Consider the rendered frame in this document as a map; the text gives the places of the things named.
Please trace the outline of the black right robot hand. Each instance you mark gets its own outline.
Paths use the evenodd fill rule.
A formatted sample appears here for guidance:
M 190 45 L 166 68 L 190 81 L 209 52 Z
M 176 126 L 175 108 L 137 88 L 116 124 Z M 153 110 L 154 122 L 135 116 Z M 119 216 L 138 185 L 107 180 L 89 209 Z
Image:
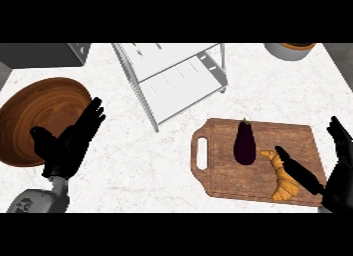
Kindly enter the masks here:
M 314 173 L 290 157 L 281 146 L 275 147 L 287 174 L 296 179 L 305 189 L 323 195 L 321 205 L 337 214 L 353 213 L 353 138 L 336 116 L 332 117 L 327 131 L 336 145 L 337 163 L 323 185 Z

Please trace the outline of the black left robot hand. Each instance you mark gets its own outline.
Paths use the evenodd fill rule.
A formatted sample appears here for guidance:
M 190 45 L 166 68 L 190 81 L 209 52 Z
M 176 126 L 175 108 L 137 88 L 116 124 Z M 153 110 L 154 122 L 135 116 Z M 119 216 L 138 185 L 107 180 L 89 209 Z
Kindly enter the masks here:
M 89 143 L 106 120 L 103 100 L 95 97 L 73 125 L 55 137 L 41 126 L 30 129 L 35 153 L 45 160 L 42 176 L 70 179 L 80 168 Z

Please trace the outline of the brown wooden cutting board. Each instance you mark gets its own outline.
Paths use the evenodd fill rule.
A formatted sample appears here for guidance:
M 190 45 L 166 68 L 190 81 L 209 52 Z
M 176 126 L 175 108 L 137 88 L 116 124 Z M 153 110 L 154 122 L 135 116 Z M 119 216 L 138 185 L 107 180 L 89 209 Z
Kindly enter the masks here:
M 277 174 L 271 161 L 256 154 L 252 165 L 234 157 L 240 121 L 210 118 L 191 140 L 191 171 L 212 197 L 275 203 Z M 308 125 L 252 122 L 256 151 L 281 146 L 292 158 L 327 183 L 312 128 Z

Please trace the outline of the dark purple eggplant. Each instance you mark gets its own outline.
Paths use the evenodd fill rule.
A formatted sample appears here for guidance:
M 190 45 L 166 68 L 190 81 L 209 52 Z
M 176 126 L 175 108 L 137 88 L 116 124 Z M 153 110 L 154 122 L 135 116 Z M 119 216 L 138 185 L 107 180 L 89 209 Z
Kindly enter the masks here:
M 238 133 L 234 143 L 234 157 L 241 165 L 252 165 L 256 160 L 256 140 L 252 123 L 243 120 L 238 124 Z

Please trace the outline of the brown wooden bowl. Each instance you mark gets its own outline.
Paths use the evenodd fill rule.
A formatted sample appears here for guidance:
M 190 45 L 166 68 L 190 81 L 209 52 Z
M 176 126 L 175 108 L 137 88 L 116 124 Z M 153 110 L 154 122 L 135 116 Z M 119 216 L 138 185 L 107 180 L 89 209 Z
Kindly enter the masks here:
M 92 101 L 82 83 L 70 78 L 44 79 L 24 87 L 0 107 L 0 162 L 16 167 L 44 163 L 35 153 L 30 129 L 41 126 L 60 137 Z

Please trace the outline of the orange twisted bread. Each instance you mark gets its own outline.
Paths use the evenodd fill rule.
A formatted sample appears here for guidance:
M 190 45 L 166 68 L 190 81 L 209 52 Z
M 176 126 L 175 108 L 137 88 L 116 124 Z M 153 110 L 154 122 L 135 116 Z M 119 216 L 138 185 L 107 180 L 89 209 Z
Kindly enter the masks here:
M 275 201 L 290 200 L 299 194 L 299 182 L 286 172 L 284 164 L 277 151 L 262 150 L 259 154 L 268 158 L 272 168 L 275 170 L 277 189 L 272 194 L 272 199 Z

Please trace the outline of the dark grey appliance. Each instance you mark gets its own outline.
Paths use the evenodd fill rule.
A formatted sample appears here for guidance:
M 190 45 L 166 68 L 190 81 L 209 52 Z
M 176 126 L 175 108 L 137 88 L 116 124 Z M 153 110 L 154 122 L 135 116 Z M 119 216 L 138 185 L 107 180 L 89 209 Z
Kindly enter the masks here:
M 89 43 L 0 43 L 0 62 L 11 69 L 80 67 Z

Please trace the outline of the grey pot with orange rim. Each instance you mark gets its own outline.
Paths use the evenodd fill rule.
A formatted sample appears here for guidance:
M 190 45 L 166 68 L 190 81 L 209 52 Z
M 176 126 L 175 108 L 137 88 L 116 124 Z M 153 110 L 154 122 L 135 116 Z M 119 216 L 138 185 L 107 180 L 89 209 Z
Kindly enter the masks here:
M 269 53 L 284 61 L 302 60 L 311 50 L 315 47 L 315 43 L 267 43 L 265 48 Z

